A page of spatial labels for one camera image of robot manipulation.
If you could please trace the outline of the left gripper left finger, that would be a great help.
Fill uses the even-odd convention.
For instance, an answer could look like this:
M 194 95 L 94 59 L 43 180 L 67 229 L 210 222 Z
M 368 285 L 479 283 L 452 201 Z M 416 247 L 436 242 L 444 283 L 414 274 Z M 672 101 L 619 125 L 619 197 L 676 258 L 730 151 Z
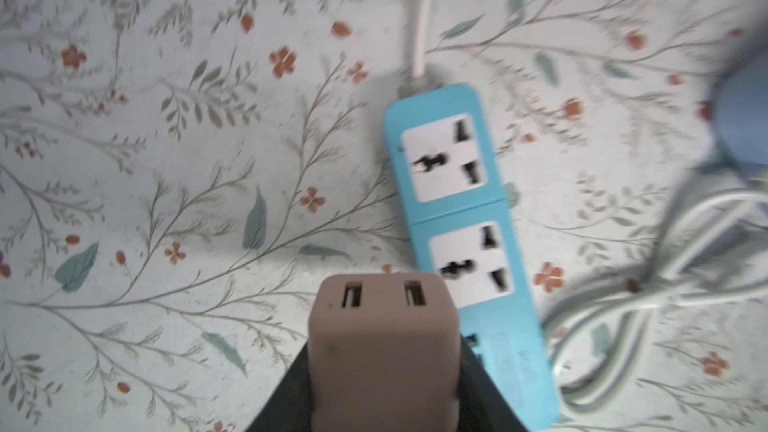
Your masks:
M 246 431 L 310 432 L 312 409 L 309 354 L 304 345 Z

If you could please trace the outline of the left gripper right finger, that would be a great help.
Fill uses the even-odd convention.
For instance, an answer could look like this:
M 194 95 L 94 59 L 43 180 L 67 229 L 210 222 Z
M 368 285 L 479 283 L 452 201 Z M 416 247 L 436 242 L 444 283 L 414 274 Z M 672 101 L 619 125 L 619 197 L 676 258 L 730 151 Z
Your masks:
M 458 432 L 527 432 L 479 358 L 461 339 Z

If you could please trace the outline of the brown plug adapter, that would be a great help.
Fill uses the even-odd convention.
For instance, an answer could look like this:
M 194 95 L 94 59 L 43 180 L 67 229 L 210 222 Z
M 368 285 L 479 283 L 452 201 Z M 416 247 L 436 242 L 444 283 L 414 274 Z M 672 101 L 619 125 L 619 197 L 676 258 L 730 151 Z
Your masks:
M 435 274 L 326 278 L 308 323 L 312 430 L 457 430 L 460 344 Z

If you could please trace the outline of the teal small power strip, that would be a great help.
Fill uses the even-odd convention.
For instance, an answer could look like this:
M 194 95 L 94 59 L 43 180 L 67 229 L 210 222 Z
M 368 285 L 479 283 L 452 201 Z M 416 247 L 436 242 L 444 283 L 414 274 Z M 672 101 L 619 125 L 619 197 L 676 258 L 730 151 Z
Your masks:
M 418 270 L 444 280 L 462 336 L 522 424 L 553 426 L 558 395 L 477 92 L 399 100 L 384 132 Z

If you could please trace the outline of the blue square power socket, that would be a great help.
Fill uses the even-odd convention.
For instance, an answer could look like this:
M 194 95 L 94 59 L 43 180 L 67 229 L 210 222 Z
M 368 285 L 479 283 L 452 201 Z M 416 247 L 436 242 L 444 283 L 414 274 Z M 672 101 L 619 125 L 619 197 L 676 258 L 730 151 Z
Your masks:
M 730 73 L 713 101 L 718 146 L 745 178 L 767 173 L 767 50 Z

